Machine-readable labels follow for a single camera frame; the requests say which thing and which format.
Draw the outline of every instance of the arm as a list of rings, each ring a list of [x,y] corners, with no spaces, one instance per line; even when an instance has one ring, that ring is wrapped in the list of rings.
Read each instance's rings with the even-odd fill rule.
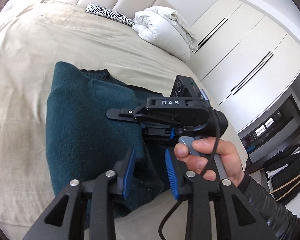
[[[215,138],[209,137],[194,141],[192,147],[205,154],[212,151]],[[248,198],[253,207],[265,219],[280,240],[300,240],[300,220],[282,204],[276,202],[271,195],[242,170],[241,161],[236,147],[231,142],[219,141],[217,153],[225,167],[228,178]],[[188,154],[188,148],[183,144],[175,146],[176,157],[184,161],[192,171],[200,173],[207,163],[207,159]],[[215,180],[214,171],[207,170],[203,176],[208,180]]]

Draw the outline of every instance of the hand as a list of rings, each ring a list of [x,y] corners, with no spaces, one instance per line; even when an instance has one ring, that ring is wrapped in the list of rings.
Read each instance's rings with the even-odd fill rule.
[[[209,137],[192,142],[192,147],[201,153],[210,154],[213,149],[215,137]],[[203,168],[206,166],[208,160],[204,157],[189,155],[189,150],[183,143],[178,143],[174,147],[174,153],[178,160],[187,164],[187,167],[191,171],[195,171],[200,174]],[[225,167],[228,179],[238,187],[244,177],[244,172],[241,166],[241,160],[235,145],[228,141],[219,140],[217,153],[220,155],[223,166]],[[203,177],[207,180],[214,181],[217,175],[212,170],[207,170]]]

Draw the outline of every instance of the metal bolt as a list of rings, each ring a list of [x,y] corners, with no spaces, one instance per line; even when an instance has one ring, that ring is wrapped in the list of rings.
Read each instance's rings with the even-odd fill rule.
[[[114,175],[115,175],[115,171],[109,170],[109,171],[106,172],[107,177],[113,177]]]
[[[79,181],[77,179],[73,179],[70,181],[70,185],[72,187],[78,186],[79,185]]]
[[[223,179],[222,180],[222,184],[225,186],[230,186],[231,185],[231,181],[229,179]]]
[[[186,176],[189,177],[189,178],[192,178],[192,177],[195,176],[195,172],[194,171],[187,171]]]

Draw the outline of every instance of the folded green garment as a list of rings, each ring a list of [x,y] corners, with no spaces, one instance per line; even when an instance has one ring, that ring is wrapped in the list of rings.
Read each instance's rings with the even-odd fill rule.
[[[107,70],[79,70],[58,62],[47,101],[47,161],[55,195],[72,179],[87,181],[113,168],[129,147],[136,152],[132,187],[115,211],[126,215],[169,188],[165,147],[146,146],[141,124],[109,120],[110,108],[129,108],[161,94],[129,86]]]

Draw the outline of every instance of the fingernail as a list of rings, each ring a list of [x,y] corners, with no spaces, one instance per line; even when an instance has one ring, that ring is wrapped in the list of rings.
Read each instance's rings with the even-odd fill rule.
[[[194,143],[199,147],[200,146],[207,146],[208,145],[208,140],[206,138],[204,138],[204,139],[194,141]]]
[[[188,155],[188,151],[186,151],[186,149],[183,147],[179,148],[177,152],[180,157],[185,157]]]
[[[202,160],[202,161],[198,161],[197,162],[197,170],[203,170],[203,168],[206,166],[206,161]]]

